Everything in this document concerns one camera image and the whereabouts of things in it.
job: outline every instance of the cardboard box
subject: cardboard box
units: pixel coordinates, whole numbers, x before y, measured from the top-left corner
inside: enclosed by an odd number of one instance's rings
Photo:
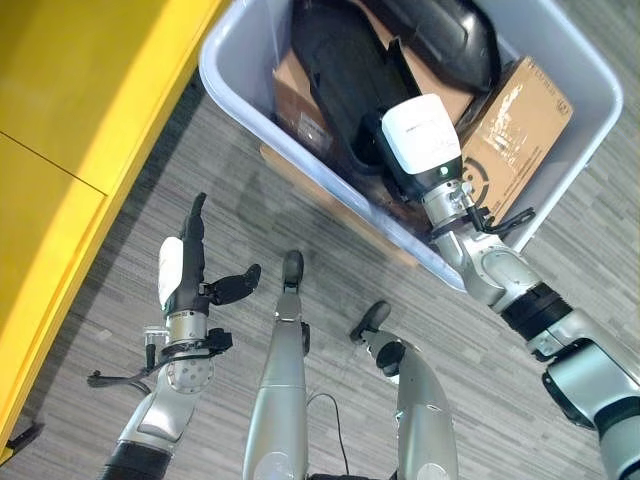
[[[531,57],[505,74],[462,141],[472,196],[500,221],[562,133],[573,107]]]
[[[366,14],[385,46],[394,36],[360,1],[356,3]],[[455,124],[465,112],[473,96],[442,83],[410,49],[403,48],[404,56],[422,93],[436,93],[442,99],[451,121]],[[309,150],[324,159],[333,143],[333,137],[322,118],[320,109],[311,96],[309,79],[293,51],[289,51],[274,71],[276,116],[281,127],[296,136]]]

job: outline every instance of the black object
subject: black object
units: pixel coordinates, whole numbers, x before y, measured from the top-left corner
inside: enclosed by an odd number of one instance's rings
[[[384,171],[362,148],[361,123],[421,94],[395,40],[385,49],[366,14],[350,2],[294,2],[291,45],[309,77],[311,94],[349,156],[367,175]]]
[[[639,472],[640,472],[640,460],[629,465],[629,468],[627,468],[624,472],[622,472],[622,476],[620,477],[620,480],[633,480],[633,478],[631,478],[631,475]]]
[[[309,405],[311,404],[311,402],[313,402],[318,397],[327,397],[327,398],[329,398],[333,402],[333,406],[336,409],[336,424],[338,425],[338,441],[340,442],[340,450],[342,451],[342,458],[344,459],[344,469],[347,472],[347,474],[343,475],[343,476],[340,476],[340,477],[333,477],[331,475],[316,474],[316,475],[312,475],[310,478],[314,478],[314,477],[316,477],[317,479],[321,479],[321,478],[343,478],[343,479],[362,478],[362,477],[351,477],[351,476],[349,476],[349,461],[347,460],[347,454],[344,451],[344,443],[342,443],[342,427],[340,425],[340,409],[338,408],[338,402],[336,402],[335,397],[333,395],[329,394],[329,393],[316,393],[309,400],[307,400],[307,409],[309,408]]]
[[[182,280],[167,301],[166,315],[180,311],[193,311],[209,315],[209,303],[226,305],[250,295],[260,280],[260,265],[249,267],[244,275],[221,278],[217,282],[204,284],[204,293],[200,285],[204,282],[204,223],[202,205],[207,195],[199,193],[191,212],[184,220],[180,239],[182,240]]]
[[[438,77],[486,93],[500,77],[500,53],[489,18],[471,0],[364,0]]]
[[[300,325],[302,326],[302,349],[306,357],[311,349],[311,329],[306,322],[300,322]]]
[[[637,416],[640,416],[640,397],[627,397],[607,405],[596,413],[593,417],[593,423],[595,423],[598,436],[602,440],[607,430],[616,423]]]
[[[214,305],[227,305],[251,295],[260,281],[260,265],[254,263],[243,275],[232,275],[204,284],[204,295]]]
[[[0,465],[4,465],[7,461],[15,456],[20,450],[25,448],[31,442],[33,442],[36,438],[40,436],[42,430],[44,429],[44,423],[32,423],[29,428],[27,428],[20,435],[15,437],[13,440],[7,441],[7,448],[12,450],[11,456],[4,460],[4,462]]]
[[[509,326],[529,341],[573,309],[546,283],[518,297],[500,314]]]
[[[282,288],[298,293],[304,275],[304,257],[298,250],[290,250],[282,262]]]
[[[167,363],[173,360],[178,353],[188,353],[196,350],[209,350],[208,357],[220,355],[233,346],[231,333],[225,332],[222,328],[212,328],[207,332],[207,338],[204,340],[195,340],[193,342],[174,343],[162,349],[160,353],[160,363]]]
[[[133,442],[120,442],[98,480],[161,480],[171,454]]]
[[[145,359],[147,360],[146,369],[151,370],[156,366],[156,344],[148,343],[144,347]]]
[[[362,343],[364,339],[362,338],[362,332],[365,330],[369,332],[377,332],[380,328],[380,325],[387,319],[389,314],[391,313],[391,305],[389,305],[384,300],[380,300],[374,303],[369,310],[362,316],[362,320],[360,323],[351,330],[349,333],[349,338],[353,343]]]
[[[533,207],[529,207],[494,226],[491,224],[493,217],[489,218],[488,221],[485,220],[484,215],[480,211],[481,209],[478,209],[475,205],[472,205],[466,210],[468,217],[471,219],[471,222],[477,231],[501,236],[508,234],[512,230],[515,230],[526,223],[529,223],[536,216],[536,212]]]
[[[180,239],[182,240],[182,280],[171,294],[165,313],[170,315],[182,310],[209,315],[209,299],[199,295],[200,284],[204,281],[204,223],[200,213],[207,195],[199,193],[191,212],[184,220]]]
[[[544,388],[547,389],[547,392],[549,392],[549,395],[551,395],[553,401],[556,402],[560,407],[560,410],[562,410],[562,413],[564,413],[565,417],[567,417],[571,423],[589,430],[593,430],[595,428],[595,425],[591,423],[591,421],[585,417],[573,403],[571,403],[571,400],[569,400],[564,393],[562,393],[562,390],[558,388],[556,382],[553,381],[553,378],[551,378],[547,372],[542,374],[542,384],[544,385]]]
[[[404,358],[407,347],[400,342],[389,342],[378,352],[376,367],[382,370],[385,377],[395,377],[400,373],[400,362]]]

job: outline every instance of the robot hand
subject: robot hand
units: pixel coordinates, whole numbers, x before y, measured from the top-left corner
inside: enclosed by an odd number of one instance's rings
[[[103,377],[95,372],[87,379],[92,387],[130,384],[148,393],[122,431],[102,480],[164,477],[200,393],[211,381],[212,357],[232,345],[230,333],[207,329],[209,304],[235,302],[258,285],[259,265],[252,265],[244,275],[203,283],[204,224],[200,213],[205,198],[204,193],[196,197],[180,237],[167,238],[160,249],[158,293],[165,326],[145,328],[146,366],[128,378]],[[163,344],[157,361],[156,342]],[[158,381],[151,392],[140,380],[157,370]]]
[[[538,360],[552,360],[543,384],[572,422],[598,430],[608,477],[640,478],[640,359],[502,242],[499,234],[531,219],[531,209],[499,226],[485,221],[461,181],[458,139],[434,97],[388,110],[372,127],[378,153],[405,197],[423,204],[433,242],[469,295],[500,314]]]

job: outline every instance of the yellow cabinet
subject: yellow cabinet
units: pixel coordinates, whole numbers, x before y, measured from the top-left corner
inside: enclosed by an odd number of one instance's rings
[[[104,195],[2,134],[0,165],[0,425],[13,425]]]
[[[0,449],[229,2],[0,0]]]
[[[226,3],[0,0],[0,132],[109,194]]]

